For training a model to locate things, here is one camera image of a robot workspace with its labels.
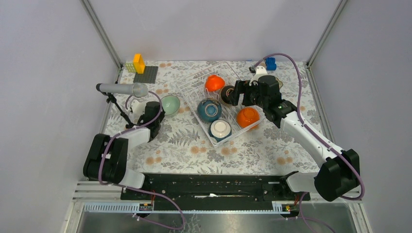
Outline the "mint green bowl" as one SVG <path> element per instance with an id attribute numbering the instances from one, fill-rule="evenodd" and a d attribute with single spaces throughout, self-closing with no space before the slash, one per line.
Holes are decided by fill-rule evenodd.
<path id="1" fill-rule="evenodd" d="M 161 99 L 165 116 L 171 117 L 177 114 L 180 108 L 180 99 L 175 95 L 167 95 Z"/>

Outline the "blue glazed bowl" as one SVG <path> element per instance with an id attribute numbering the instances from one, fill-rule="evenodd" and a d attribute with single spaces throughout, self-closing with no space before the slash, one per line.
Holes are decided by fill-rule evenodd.
<path id="1" fill-rule="evenodd" d="M 213 122 L 222 116 L 222 106 L 215 99 L 206 98 L 197 106 L 198 117 L 203 122 Z"/>

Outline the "small white floral bowl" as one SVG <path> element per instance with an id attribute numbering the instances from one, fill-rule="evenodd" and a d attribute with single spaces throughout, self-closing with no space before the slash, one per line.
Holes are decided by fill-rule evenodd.
<path id="1" fill-rule="evenodd" d="M 283 82 L 278 77 L 275 77 L 275 79 L 279 84 L 279 88 L 282 88 L 283 87 Z"/>

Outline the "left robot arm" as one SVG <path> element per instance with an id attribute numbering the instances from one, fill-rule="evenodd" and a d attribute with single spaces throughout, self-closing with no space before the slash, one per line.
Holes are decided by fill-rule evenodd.
<path id="1" fill-rule="evenodd" d="M 83 166 L 83 175 L 91 180 L 130 187 L 140 200 L 149 197 L 151 187 L 144 182 L 145 175 L 127 168 L 127 154 L 158 135 L 164 115 L 161 104 L 150 101 L 145 104 L 137 126 L 131 130 L 123 131 L 117 137 L 102 133 L 95 135 Z"/>

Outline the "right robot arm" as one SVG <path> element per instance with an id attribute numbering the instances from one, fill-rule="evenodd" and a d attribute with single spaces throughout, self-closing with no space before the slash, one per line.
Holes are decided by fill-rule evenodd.
<path id="1" fill-rule="evenodd" d="M 281 96 L 278 81 L 272 75 L 257 80 L 237 80 L 233 90 L 222 95 L 233 106 L 243 95 L 243 106 L 260 107 L 265 117 L 293 137 L 313 158 L 319 167 L 316 173 L 292 172 L 285 175 L 279 186 L 279 195 L 291 200 L 300 192 L 318 193 L 327 201 L 337 198 L 360 200 L 365 186 L 360 177 L 360 158 L 353 150 L 343 150 L 329 141 L 300 114 L 292 102 Z"/>

